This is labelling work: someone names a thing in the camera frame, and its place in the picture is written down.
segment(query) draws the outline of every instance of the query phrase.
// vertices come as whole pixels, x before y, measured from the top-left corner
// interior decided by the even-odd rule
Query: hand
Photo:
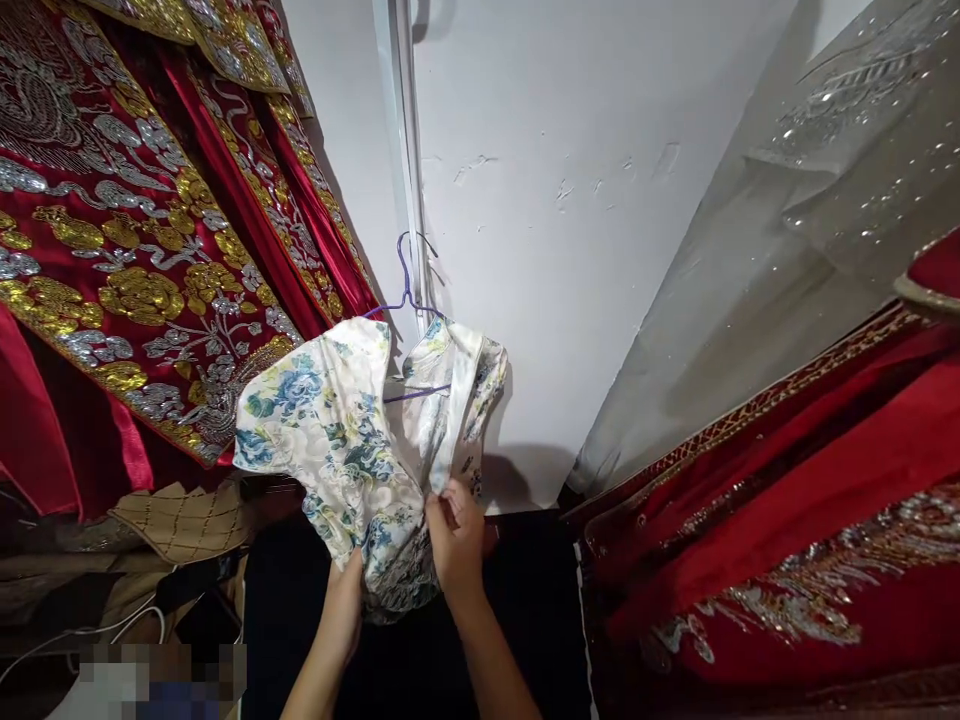
[[[427,498],[426,513],[433,562],[451,611],[484,599],[483,511],[470,491],[451,480],[439,497]]]
[[[363,580],[363,555],[356,548],[340,571],[330,562],[327,596],[314,641],[317,649],[339,670],[347,666],[360,641],[360,595]]]

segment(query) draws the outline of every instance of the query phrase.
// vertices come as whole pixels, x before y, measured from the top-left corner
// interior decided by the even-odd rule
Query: gold trim
[[[180,0],[150,0],[150,2],[137,3],[136,11],[146,16],[141,18],[124,15],[102,0],[78,0],[78,2],[124,25],[164,40],[180,45],[197,43],[193,23]]]
[[[305,268],[299,267],[296,261],[294,261],[294,259],[291,257],[290,252],[287,249],[287,244],[283,242],[280,236],[277,234],[276,228],[274,228],[273,226],[273,221],[270,219],[270,212],[269,212],[270,210],[273,210],[275,212],[283,212],[283,214],[286,214],[286,212],[282,209],[282,207],[278,208],[273,204],[274,198],[270,195],[269,191],[267,191],[263,187],[263,185],[260,184],[259,178],[257,178],[257,176],[255,175],[252,175],[249,172],[245,172],[243,168],[240,166],[240,164],[237,162],[237,153],[240,152],[240,146],[238,144],[236,132],[234,132],[233,128],[230,127],[229,122],[227,122],[227,120],[224,117],[217,116],[214,112],[212,112],[210,105],[213,105],[214,107],[216,107],[221,113],[223,112],[223,109],[210,96],[206,88],[201,83],[200,79],[194,73],[193,63],[190,61],[190,59],[184,58],[184,60],[187,68],[187,75],[190,78],[190,82],[193,84],[194,89],[197,91],[197,95],[199,95],[200,101],[204,104],[205,109],[207,110],[208,113],[210,113],[211,117],[213,118],[214,124],[217,126],[217,130],[220,133],[220,137],[223,140],[224,144],[226,145],[227,152],[230,155],[230,159],[233,160],[233,164],[239,171],[239,174],[243,176],[243,180],[246,183],[246,186],[250,190],[251,194],[256,198],[257,206],[260,208],[264,219],[267,221],[267,224],[271,228],[273,228],[274,238],[278,241],[281,249],[283,250],[284,255],[287,258],[287,261],[293,265],[294,269],[296,269],[297,274],[300,277],[300,281],[303,283],[307,291],[307,294],[310,296],[310,300],[314,304],[314,307],[317,308],[317,310],[319,311],[320,315],[323,317],[327,325],[329,325],[330,327],[333,327],[334,325],[337,324],[338,320],[334,320],[331,318],[331,315],[333,313],[331,312],[330,309],[328,309],[327,304],[324,301],[318,299],[314,295],[314,292],[319,293],[319,292],[322,292],[322,290],[317,287],[317,283],[314,281],[313,277],[310,276],[308,271]],[[247,110],[248,112],[246,112],[245,117],[247,119],[251,119],[254,122],[256,122],[256,117],[249,107],[247,108]],[[245,142],[247,142],[250,145],[253,145],[253,143],[249,139],[245,139]],[[276,174],[277,178],[282,179],[283,173],[280,170],[280,166],[277,164],[276,158],[267,157],[265,153],[260,152],[257,160],[269,161],[269,163],[272,164],[271,170]],[[294,203],[295,200],[292,197],[288,197],[287,202]],[[278,206],[281,205],[279,200],[276,200],[276,204]],[[320,261],[320,265],[321,267],[319,271],[322,274],[326,273],[327,268],[323,265],[322,261]],[[332,290],[328,290],[328,297],[331,304],[333,304],[334,302],[338,304],[340,302],[339,298],[336,296],[335,293],[332,292]],[[338,317],[340,319],[343,318],[342,310],[339,313]]]
[[[147,109],[152,116],[156,117],[159,120],[159,122],[162,124],[163,129],[168,133],[169,137],[171,138],[171,141],[176,145],[181,155],[184,158],[187,158],[188,165],[186,165],[182,169],[181,176],[184,176],[185,174],[190,174],[192,175],[192,177],[195,177],[197,180],[202,182],[202,180],[200,179],[199,173],[197,172],[193,163],[189,161],[189,156],[187,155],[186,152],[184,152],[183,147],[180,145],[179,141],[176,138],[176,135],[170,131],[170,128],[159,116],[156,109],[153,107],[152,103],[150,102],[148,96],[144,93],[143,88],[137,82],[136,78],[130,72],[129,68],[127,68],[126,64],[123,62],[120,56],[117,54],[117,51],[113,47],[112,43],[104,35],[102,28],[100,28],[96,20],[90,15],[89,10],[87,10],[85,7],[81,5],[75,4],[72,0],[55,0],[55,2],[56,2],[56,8],[53,10],[53,12],[59,11],[60,13],[62,13],[67,17],[71,17],[77,20],[78,22],[84,23],[86,25],[85,30],[91,34],[95,33],[103,41],[104,45],[107,48],[109,48],[116,62],[114,67],[123,69],[126,75],[125,77],[126,84],[129,86],[130,89],[139,93],[139,97],[137,98],[137,101],[142,103],[143,107]],[[53,22],[53,24],[56,25],[56,19],[51,18],[51,22]],[[108,87],[104,85],[103,90],[104,92],[108,92]],[[226,215],[220,209],[219,205],[216,204],[215,200],[212,200],[209,206],[211,208],[215,208],[221,214],[221,216],[226,217]],[[228,226],[228,228],[222,232],[232,233],[232,228]],[[235,238],[235,235],[233,236],[233,239],[236,245],[239,248],[243,249],[242,243],[240,243],[239,239]],[[38,277],[44,277],[44,276],[42,275],[32,276],[30,278],[31,282],[33,281],[33,278],[38,278]],[[269,286],[265,281],[260,285],[260,288],[258,288],[258,295],[260,290],[262,290],[268,296],[272,295],[272,291],[270,290]],[[10,303],[10,302],[4,302],[4,305],[10,310],[11,313],[13,313],[15,317],[17,317],[18,320],[20,320],[25,325],[30,327],[31,330],[33,330],[38,337],[40,337],[47,345],[49,345],[51,349],[57,352],[58,355],[60,355],[67,362],[69,362],[71,365],[73,365],[78,370],[80,370],[86,377],[90,378],[103,390],[110,393],[121,404],[123,404],[127,409],[129,409],[130,412],[135,417],[137,417],[141,422],[143,422],[147,427],[149,427],[151,430],[161,435],[171,445],[177,447],[178,449],[182,450],[184,453],[192,457],[201,466],[209,468],[209,467],[213,467],[216,464],[216,458],[212,460],[207,460],[206,458],[198,454],[193,449],[194,445],[197,445],[199,443],[206,443],[207,441],[199,433],[193,430],[192,427],[180,426],[171,420],[164,420],[162,422],[156,422],[154,420],[151,420],[149,417],[144,415],[140,410],[138,410],[126,398],[126,393],[123,392],[123,390],[128,390],[134,386],[140,387],[146,383],[146,376],[142,373],[142,371],[140,371],[139,366],[137,366],[136,363],[114,362],[114,363],[100,365],[97,368],[89,368],[89,367],[82,366],[70,354],[62,351],[61,344],[57,336],[55,335],[55,333],[51,332],[49,329],[44,328],[42,325],[37,323],[35,321],[36,319],[30,315],[26,307],[21,307],[18,303]],[[251,352],[249,356],[244,358],[242,363],[238,363],[237,369],[235,371],[237,373],[237,377],[241,377],[244,373],[249,373],[251,368],[256,371],[259,371],[266,367],[269,367],[276,360],[283,357],[292,348],[293,348],[293,342],[286,335],[278,331],[277,334],[273,338],[271,338],[268,342],[264,343],[262,346],[260,346],[259,348]],[[223,453],[229,449],[229,447],[230,447],[230,442],[229,441],[225,442],[222,446],[220,455],[222,456]]]
[[[864,328],[861,328],[858,332],[854,334],[853,337],[847,338],[836,343],[833,347],[824,351],[812,361],[807,363],[804,367],[799,370],[794,371],[790,375],[786,376],[782,380],[777,381],[766,390],[762,390],[757,393],[753,398],[743,403],[739,407],[730,411],[719,420],[714,421],[708,425],[703,430],[695,433],[690,436],[687,440],[681,443],[676,449],[672,450],[670,453],[667,453],[662,458],[652,463],[651,466],[655,466],[658,463],[662,462],[664,459],[669,457],[671,454],[676,452],[681,452],[684,450],[685,446],[697,445],[696,450],[691,451],[687,455],[683,455],[678,458],[673,465],[661,472],[658,476],[646,483],[642,488],[640,488],[636,493],[626,498],[625,500],[617,503],[615,506],[606,510],[603,513],[600,513],[594,518],[591,518],[587,521],[584,526],[584,537],[586,538],[587,544],[590,546],[591,551],[594,554],[598,553],[600,548],[594,547],[594,543],[590,539],[590,526],[593,523],[599,523],[600,521],[610,517],[615,513],[629,513],[638,508],[643,502],[646,501],[648,497],[657,489],[662,487],[664,484],[676,477],[683,469],[689,466],[694,460],[699,458],[706,452],[710,452],[714,448],[718,447],[722,443],[729,440],[731,437],[741,432],[745,427],[753,423],[754,421],[760,419],[773,408],[779,405],[784,400],[787,400],[797,393],[805,390],[812,383],[816,382],[824,375],[833,372],[838,367],[844,365],[849,360],[857,357],[858,355],[863,354],[864,352],[876,347],[882,341],[889,338],[896,332],[899,332],[907,325],[910,325],[921,320],[920,316],[910,313],[904,310],[899,305],[894,306],[887,312],[885,312],[880,317],[876,318],[872,323],[867,325]],[[883,323],[883,326],[879,330],[873,330],[877,324]],[[786,387],[779,389],[779,386],[786,384]],[[756,403],[757,398],[762,398],[765,395],[772,395],[772,397],[762,404],[760,407],[747,411],[750,406]],[[744,413],[742,417],[736,417],[739,413]],[[728,424],[720,433],[715,437],[707,439],[702,443],[698,444],[698,438],[704,433],[710,431],[713,427],[721,424]],[[563,516],[563,519],[571,516],[575,513],[580,513],[584,508],[589,506],[592,503],[598,502],[603,497],[608,494],[612,494],[617,491],[620,487],[618,485],[615,488],[611,488],[606,492],[598,495],[597,497],[583,503],[582,505],[574,508],[569,513]]]
[[[310,178],[314,193],[324,208],[326,208],[343,241],[347,244],[347,249],[350,251],[350,255],[353,257],[353,261],[360,271],[360,276],[367,284],[370,296],[374,300],[377,300],[377,294],[373,291],[373,284],[370,281],[370,276],[367,274],[366,267],[364,267],[363,260],[360,258],[360,253],[354,243],[353,235],[343,222],[343,213],[340,211],[340,205],[330,192],[330,186],[327,185],[326,180],[323,178],[323,173],[320,171],[316,155],[314,155],[313,148],[310,147],[307,134],[300,124],[296,111],[290,105],[290,100],[283,95],[269,95],[267,96],[267,101],[274,119],[280,125],[284,136],[287,138],[287,142],[290,143],[290,147],[293,149],[293,153],[297,156],[297,162],[300,163],[300,167],[304,173],[306,173],[307,177]],[[288,124],[296,128],[296,131],[303,137],[302,142],[297,142],[290,136],[290,129],[287,127]]]
[[[218,22],[204,22],[202,12],[183,0],[126,0],[134,15],[118,12],[102,0],[78,1],[150,35],[180,45],[198,45],[218,74],[248,90],[290,93],[280,60],[252,6],[239,3],[228,8],[224,0],[204,0],[219,16]],[[251,42],[250,33],[259,37]],[[244,52],[234,52],[238,47]],[[236,66],[222,62],[215,48],[231,54]]]

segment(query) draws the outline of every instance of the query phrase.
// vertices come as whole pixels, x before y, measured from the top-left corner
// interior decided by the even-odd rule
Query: floral dress
[[[377,624],[437,594],[424,501],[451,477],[479,492],[484,424],[507,355],[437,318],[401,377],[387,377],[389,361],[389,326],[364,318],[300,346],[244,389],[234,456],[239,468],[306,488],[304,514],[339,567],[362,549],[365,616]]]

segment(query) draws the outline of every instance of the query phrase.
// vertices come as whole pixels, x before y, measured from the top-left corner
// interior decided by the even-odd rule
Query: embroidered flower
[[[111,273],[100,288],[100,304],[114,315],[125,315],[140,325],[159,327],[183,310],[183,296],[172,280],[159,273],[131,267]]]
[[[218,262],[191,265],[187,268],[183,284],[186,286],[187,307],[196,315],[206,314],[206,303],[217,300],[223,292],[243,295],[243,286],[232,272]]]

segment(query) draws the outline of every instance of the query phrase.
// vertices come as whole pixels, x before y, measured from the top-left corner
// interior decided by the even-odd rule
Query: cable
[[[160,642],[162,643],[163,638],[166,636],[166,632],[167,632],[167,621],[163,617],[163,613],[160,612],[160,608],[158,608],[156,605],[150,605],[150,607],[147,607],[147,605],[153,602],[153,599],[155,597],[156,597],[156,593],[148,597],[143,602],[143,604],[140,605],[140,607],[138,607],[132,613],[127,615],[127,617],[125,617],[123,620],[121,620],[120,622],[115,622],[113,625],[107,625],[106,627],[102,627],[102,628],[77,628],[76,630],[65,630],[64,632],[60,633],[56,637],[52,637],[49,640],[45,640],[44,642],[37,645],[35,648],[27,650],[27,652],[25,652],[23,655],[18,657],[12,663],[10,663],[10,666],[6,670],[4,670],[2,674],[0,674],[0,685],[2,685],[3,681],[7,679],[7,675],[10,674],[11,670],[13,670],[17,665],[19,665],[21,662],[23,662],[28,657],[33,655],[35,652],[43,650],[43,648],[45,648],[47,645],[52,645],[58,640],[63,640],[63,638],[69,637],[70,635],[98,635],[100,633],[108,632],[109,630],[114,630],[120,627],[121,625],[124,625],[124,628],[119,633],[117,633],[116,637],[114,637],[113,640],[110,642],[110,644],[112,645],[117,641],[117,639],[124,632],[126,632],[129,629],[130,625],[132,625],[136,620],[140,619],[142,615],[145,615],[147,612],[151,612],[154,610],[160,616]]]
[[[157,614],[157,617],[160,618],[160,643],[159,644],[162,645],[163,638],[166,637],[166,634],[167,634],[167,619],[163,616],[163,612],[161,612],[160,608],[158,608],[156,605],[151,605],[148,608],[144,608],[143,610],[138,612],[136,615],[134,615],[132,618],[130,618],[127,624],[124,625],[122,628],[120,628],[120,632],[118,632],[116,635],[113,636],[113,640],[110,641],[110,644],[115,645],[117,640],[123,637],[123,634],[127,630],[129,630],[131,627],[133,627],[134,623],[136,623],[137,620],[139,620],[144,615],[150,612],[155,612]]]

